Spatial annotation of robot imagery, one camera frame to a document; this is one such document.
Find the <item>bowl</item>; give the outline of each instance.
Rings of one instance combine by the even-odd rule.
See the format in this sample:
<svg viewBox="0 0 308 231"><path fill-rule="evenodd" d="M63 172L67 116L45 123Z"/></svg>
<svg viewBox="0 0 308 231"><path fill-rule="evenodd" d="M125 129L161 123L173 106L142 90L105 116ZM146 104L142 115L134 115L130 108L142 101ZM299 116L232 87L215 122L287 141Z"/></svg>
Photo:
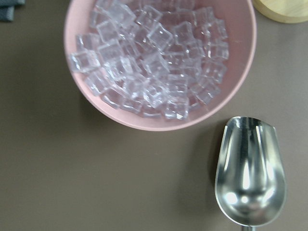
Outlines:
<svg viewBox="0 0 308 231"><path fill-rule="evenodd" d="M89 31L89 13L96 0L72 0L64 25L64 51L66 56L76 51L76 34ZM215 16L224 19L228 32L229 59L225 62L227 73L219 85L221 93L209 105L189 112L185 120L143 118L121 109L114 109L100 97L92 94L82 80L82 74L71 72L72 77L88 101L107 117L131 128L148 131L168 131L197 124L221 109L237 92L245 80L256 48L257 26L250 0L196 0L196 8L212 6Z"/></svg>

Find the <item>wooden board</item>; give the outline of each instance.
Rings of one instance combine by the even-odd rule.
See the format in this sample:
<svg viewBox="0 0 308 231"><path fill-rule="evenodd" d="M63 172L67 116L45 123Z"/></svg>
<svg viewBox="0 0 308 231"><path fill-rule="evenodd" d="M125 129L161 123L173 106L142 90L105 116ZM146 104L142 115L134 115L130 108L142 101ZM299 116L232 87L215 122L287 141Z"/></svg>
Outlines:
<svg viewBox="0 0 308 231"><path fill-rule="evenodd" d="M253 0L252 2L261 14L277 22L308 21L308 0Z"/></svg>

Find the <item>table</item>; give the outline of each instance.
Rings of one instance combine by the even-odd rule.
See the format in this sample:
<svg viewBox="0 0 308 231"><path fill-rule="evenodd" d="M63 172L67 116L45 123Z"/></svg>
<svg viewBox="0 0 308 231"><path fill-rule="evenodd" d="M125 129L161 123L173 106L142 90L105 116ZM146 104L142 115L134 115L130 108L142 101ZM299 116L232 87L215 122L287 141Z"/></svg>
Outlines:
<svg viewBox="0 0 308 231"><path fill-rule="evenodd" d="M275 126L288 196L258 230L308 229L308 23L258 12L246 81L218 113L189 128L118 124L79 93L66 65L69 0L32 0L0 23L0 230L238 231L215 200L222 133L233 116Z"/></svg>

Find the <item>scoop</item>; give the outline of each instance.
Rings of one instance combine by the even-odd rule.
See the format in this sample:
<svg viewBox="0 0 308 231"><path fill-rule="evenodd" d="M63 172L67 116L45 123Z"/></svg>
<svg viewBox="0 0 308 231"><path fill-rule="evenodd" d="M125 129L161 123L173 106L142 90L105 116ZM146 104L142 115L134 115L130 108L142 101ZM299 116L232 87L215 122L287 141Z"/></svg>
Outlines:
<svg viewBox="0 0 308 231"><path fill-rule="evenodd" d="M227 122L215 196L222 212L243 231L277 218L286 199L286 181L273 126L250 117Z"/></svg>

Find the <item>wooden lid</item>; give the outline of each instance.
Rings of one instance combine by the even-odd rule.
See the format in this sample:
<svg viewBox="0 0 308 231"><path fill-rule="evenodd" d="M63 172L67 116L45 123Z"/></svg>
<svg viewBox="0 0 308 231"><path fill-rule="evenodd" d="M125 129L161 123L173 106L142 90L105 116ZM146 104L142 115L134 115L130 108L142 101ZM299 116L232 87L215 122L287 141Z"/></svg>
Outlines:
<svg viewBox="0 0 308 231"><path fill-rule="evenodd" d="M308 21L308 0L253 0L254 7L280 23Z"/></svg>

